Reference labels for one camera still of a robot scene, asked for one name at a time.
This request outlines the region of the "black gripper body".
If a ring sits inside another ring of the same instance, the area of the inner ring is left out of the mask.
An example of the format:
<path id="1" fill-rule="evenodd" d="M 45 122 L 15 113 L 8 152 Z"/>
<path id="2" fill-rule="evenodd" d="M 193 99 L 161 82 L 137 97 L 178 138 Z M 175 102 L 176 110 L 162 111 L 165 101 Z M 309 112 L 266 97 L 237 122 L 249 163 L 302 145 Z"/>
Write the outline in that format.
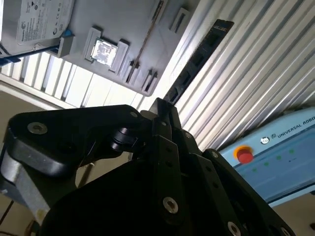
<path id="1" fill-rule="evenodd" d="M 43 236 L 184 236 L 183 221 L 159 193 L 180 178 L 178 160 L 133 160 L 60 199 L 41 226 Z"/>

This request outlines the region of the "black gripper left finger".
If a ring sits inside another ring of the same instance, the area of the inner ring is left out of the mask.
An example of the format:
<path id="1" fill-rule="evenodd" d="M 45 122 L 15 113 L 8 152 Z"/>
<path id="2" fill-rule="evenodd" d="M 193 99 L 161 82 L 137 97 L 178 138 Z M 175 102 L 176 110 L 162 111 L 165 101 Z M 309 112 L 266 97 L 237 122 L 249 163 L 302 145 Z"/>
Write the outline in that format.
<path id="1" fill-rule="evenodd" d="M 157 99 L 142 113 L 116 105 L 15 115 L 5 134 L 5 178 L 42 225 L 64 196 L 129 161 L 179 161 L 171 106 Z M 181 174 L 159 193 L 175 195 L 163 205 L 184 221 Z"/>

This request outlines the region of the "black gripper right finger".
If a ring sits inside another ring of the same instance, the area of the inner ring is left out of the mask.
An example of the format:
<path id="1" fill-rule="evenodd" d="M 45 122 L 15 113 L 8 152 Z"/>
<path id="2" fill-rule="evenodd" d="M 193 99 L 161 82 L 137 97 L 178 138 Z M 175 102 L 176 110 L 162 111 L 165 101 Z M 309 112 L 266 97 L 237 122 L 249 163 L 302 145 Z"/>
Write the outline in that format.
<path id="1" fill-rule="evenodd" d="M 185 196 L 198 236 L 293 236 L 288 224 L 214 149 L 201 151 L 170 107 Z"/>

